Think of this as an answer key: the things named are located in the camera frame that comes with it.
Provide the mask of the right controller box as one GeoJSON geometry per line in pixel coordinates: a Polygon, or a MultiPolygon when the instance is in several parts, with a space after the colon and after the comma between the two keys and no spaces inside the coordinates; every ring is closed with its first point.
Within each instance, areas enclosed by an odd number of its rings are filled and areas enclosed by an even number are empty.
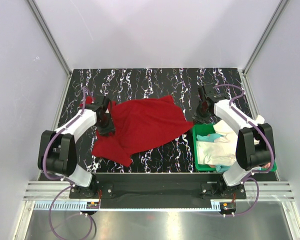
{"type": "Polygon", "coordinates": [[[224,202],[221,205],[221,209],[223,211],[235,212],[237,209],[237,204],[236,204],[236,202],[224,202]]]}

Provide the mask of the left aluminium frame post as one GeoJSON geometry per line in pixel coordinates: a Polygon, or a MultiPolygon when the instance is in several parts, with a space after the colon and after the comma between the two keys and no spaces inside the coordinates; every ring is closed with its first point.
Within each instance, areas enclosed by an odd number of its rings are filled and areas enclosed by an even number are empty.
{"type": "Polygon", "coordinates": [[[39,6],[37,5],[35,0],[25,0],[25,2],[28,5],[31,13],[33,14],[37,24],[39,25],[39,28],[41,29],[65,75],[69,78],[71,76],[72,70],[70,69],[69,65],[66,62],[66,59],[64,58],[60,48],[58,47],[57,42],[55,41],[48,27],[48,24],[46,23],[45,18],[39,9],[39,6]]]}

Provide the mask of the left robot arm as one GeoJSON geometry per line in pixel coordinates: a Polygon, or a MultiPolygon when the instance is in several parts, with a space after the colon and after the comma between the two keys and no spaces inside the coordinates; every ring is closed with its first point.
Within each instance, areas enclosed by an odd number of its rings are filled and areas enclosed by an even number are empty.
{"type": "Polygon", "coordinates": [[[86,99],[81,110],[67,123],[55,130],[42,133],[38,153],[38,168],[50,180],[66,179],[70,182],[71,198],[98,197],[96,177],[78,164],[76,143],[91,127],[100,136],[115,133],[111,116],[112,101],[102,95],[86,99]]]}

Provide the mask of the green plastic bin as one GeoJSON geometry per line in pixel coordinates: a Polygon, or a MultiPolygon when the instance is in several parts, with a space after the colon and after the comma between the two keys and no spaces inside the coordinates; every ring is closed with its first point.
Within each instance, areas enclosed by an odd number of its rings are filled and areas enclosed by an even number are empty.
{"type": "Polygon", "coordinates": [[[195,167],[199,172],[227,171],[236,162],[237,134],[222,120],[192,128],[195,167]]]}

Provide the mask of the left controller box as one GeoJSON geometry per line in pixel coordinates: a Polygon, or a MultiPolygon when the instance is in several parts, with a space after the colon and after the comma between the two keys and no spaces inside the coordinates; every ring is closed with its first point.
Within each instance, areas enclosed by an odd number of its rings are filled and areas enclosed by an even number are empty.
{"type": "Polygon", "coordinates": [[[88,201],[86,203],[86,209],[99,209],[100,202],[99,201],[88,201]]]}

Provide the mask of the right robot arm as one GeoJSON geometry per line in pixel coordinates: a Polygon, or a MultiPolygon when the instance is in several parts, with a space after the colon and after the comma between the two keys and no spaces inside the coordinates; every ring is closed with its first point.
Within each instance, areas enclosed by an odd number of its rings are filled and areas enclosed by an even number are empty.
{"type": "Polygon", "coordinates": [[[236,134],[235,163],[211,187],[202,190],[203,196],[232,198],[253,174],[267,174],[275,164],[273,129],[270,124],[258,124],[233,103],[233,99],[217,91],[218,85],[198,88],[199,104],[194,119],[204,123],[209,117],[223,120],[236,134]]]}

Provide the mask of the teal t shirt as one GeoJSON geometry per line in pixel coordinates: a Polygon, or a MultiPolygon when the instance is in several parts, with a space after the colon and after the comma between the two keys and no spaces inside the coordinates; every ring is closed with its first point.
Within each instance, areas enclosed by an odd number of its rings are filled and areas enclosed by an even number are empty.
{"type": "Polygon", "coordinates": [[[238,136],[235,133],[197,135],[196,152],[198,164],[214,167],[218,173],[226,172],[237,161],[237,141],[238,136]]]}

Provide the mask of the pink t shirt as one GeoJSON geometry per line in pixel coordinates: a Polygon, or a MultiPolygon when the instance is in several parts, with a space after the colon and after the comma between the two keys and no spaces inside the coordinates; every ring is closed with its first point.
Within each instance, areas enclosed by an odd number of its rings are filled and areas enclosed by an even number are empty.
{"type": "Polygon", "coordinates": [[[267,169],[270,168],[270,166],[271,166],[271,162],[268,162],[267,164],[261,166],[261,169],[262,169],[263,171],[266,171],[267,169]]]}

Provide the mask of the red t shirt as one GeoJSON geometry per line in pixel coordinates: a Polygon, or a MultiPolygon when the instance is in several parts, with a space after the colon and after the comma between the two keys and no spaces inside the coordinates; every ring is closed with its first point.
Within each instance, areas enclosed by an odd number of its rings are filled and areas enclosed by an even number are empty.
{"type": "Polygon", "coordinates": [[[115,132],[97,140],[91,154],[129,167],[131,156],[165,145],[190,130],[182,109],[171,95],[108,104],[115,132]]]}

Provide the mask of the controller box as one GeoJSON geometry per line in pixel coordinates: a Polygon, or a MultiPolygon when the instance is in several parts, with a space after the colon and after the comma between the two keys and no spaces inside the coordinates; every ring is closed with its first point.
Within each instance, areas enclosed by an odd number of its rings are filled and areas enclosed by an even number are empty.
{"type": "Polygon", "coordinates": [[[223,211],[235,212],[237,209],[237,204],[236,204],[236,202],[224,202],[221,205],[221,209],[223,211]]]}
{"type": "Polygon", "coordinates": [[[88,201],[86,203],[86,209],[99,209],[100,202],[99,201],[88,201]]]}

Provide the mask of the cream white t shirt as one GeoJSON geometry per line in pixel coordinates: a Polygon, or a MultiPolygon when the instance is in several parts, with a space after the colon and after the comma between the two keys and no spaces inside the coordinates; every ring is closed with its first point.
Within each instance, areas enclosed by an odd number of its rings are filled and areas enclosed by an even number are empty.
{"type": "Polygon", "coordinates": [[[212,126],[214,133],[197,134],[196,151],[200,165],[232,166],[236,160],[238,136],[224,121],[212,126]]]}

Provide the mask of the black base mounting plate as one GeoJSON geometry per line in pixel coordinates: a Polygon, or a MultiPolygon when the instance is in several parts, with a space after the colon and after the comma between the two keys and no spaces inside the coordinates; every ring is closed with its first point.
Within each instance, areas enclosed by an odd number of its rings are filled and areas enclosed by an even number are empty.
{"type": "Polygon", "coordinates": [[[220,186],[218,173],[97,173],[94,186],[72,187],[69,197],[100,200],[101,208],[203,209],[211,200],[245,200],[244,186],[220,186]]]}

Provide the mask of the aluminium front rail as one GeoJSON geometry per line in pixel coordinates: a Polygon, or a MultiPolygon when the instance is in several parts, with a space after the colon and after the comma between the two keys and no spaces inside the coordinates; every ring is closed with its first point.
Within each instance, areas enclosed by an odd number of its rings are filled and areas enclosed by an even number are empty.
{"type": "MultiPolygon", "coordinates": [[[[26,187],[24,201],[51,201],[70,184],[61,181],[30,181],[26,187]]],[[[260,181],[255,184],[248,181],[244,189],[236,194],[237,202],[253,202],[256,197],[260,202],[293,202],[295,200],[291,187],[286,181],[260,181]]]]}

